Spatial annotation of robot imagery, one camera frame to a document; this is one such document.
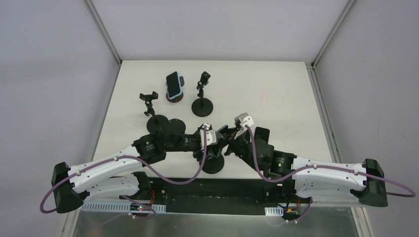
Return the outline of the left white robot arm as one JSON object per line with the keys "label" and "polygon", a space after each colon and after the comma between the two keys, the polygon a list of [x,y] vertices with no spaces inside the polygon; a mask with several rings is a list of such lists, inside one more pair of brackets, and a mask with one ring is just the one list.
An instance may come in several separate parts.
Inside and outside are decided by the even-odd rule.
{"label": "left white robot arm", "polygon": [[[139,168],[147,167],[160,179],[173,185],[187,185],[195,181],[201,172],[218,173],[223,165],[221,151],[236,130],[223,126],[214,130],[208,123],[202,124],[193,134],[187,134],[186,125],[171,119],[155,132],[144,135],[126,148],[108,157],[69,166],[56,164],[51,179],[51,190],[44,196],[40,211],[48,213],[44,204],[53,195],[55,208],[52,212],[68,213],[80,208],[85,201],[111,196],[146,199],[151,183]],[[151,165],[166,158],[169,152],[191,152],[199,163],[196,173],[185,181],[175,181],[159,173]]]}

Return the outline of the blue-cased phone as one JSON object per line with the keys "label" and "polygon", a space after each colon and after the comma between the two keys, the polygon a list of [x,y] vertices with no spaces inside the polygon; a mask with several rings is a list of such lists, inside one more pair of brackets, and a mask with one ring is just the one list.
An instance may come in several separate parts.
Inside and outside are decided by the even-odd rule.
{"label": "blue-cased phone", "polygon": [[166,88],[169,100],[176,99],[182,94],[182,84],[178,72],[166,76]]}

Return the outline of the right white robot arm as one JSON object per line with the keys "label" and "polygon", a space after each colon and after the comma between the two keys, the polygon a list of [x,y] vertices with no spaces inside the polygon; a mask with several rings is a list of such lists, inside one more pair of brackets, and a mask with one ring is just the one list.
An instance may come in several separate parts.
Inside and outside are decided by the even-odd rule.
{"label": "right white robot arm", "polygon": [[268,144],[270,131],[258,127],[229,140],[225,155],[234,154],[269,179],[290,175],[280,189],[281,198],[348,198],[373,207],[387,207],[384,171],[375,159],[362,163],[334,163],[313,160],[278,151]]}

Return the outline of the black phone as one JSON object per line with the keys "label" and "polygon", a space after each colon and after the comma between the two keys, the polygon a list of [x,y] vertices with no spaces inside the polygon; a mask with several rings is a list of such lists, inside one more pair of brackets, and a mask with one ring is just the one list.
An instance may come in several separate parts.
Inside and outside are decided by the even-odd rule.
{"label": "black phone", "polygon": [[263,140],[265,143],[269,143],[269,137],[270,137],[270,130],[267,128],[263,128],[263,127],[256,127],[255,128],[255,134],[254,134],[256,139],[261,139]]}

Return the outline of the black round-base phone stand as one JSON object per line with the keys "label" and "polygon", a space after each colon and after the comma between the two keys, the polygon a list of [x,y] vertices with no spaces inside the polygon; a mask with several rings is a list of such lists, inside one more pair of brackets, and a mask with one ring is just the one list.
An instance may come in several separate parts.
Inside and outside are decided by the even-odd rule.
{"label": "black round-base phone stand", "polygon": [[198,117],[207,117],[213,112],[213,103],[210,99],[204,97],[204,87],[208,84],[210,74],[204,71],[197,83],[198,99],[191,106],[192,112]]}

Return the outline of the teal phone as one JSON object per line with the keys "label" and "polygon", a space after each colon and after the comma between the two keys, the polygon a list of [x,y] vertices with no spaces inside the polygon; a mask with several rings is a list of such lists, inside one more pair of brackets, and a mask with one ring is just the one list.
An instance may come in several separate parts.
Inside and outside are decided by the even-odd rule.
{"label": "teal phone", "polygon": [[216,131],[217,135],[223,136],[224,134],[228,133],[228,125],[222,126],[220,129]]}

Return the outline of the brown-base phone holder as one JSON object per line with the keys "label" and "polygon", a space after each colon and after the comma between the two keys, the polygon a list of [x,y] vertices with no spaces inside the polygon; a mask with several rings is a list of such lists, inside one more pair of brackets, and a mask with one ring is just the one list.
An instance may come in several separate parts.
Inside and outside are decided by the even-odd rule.
{"label": "brown-base phone holder", "polygon": [[178,72],[173,72],[166,77],[166,99],[171,103],[177,103],[183,98],[182,88],[184,86],[184,78]]}

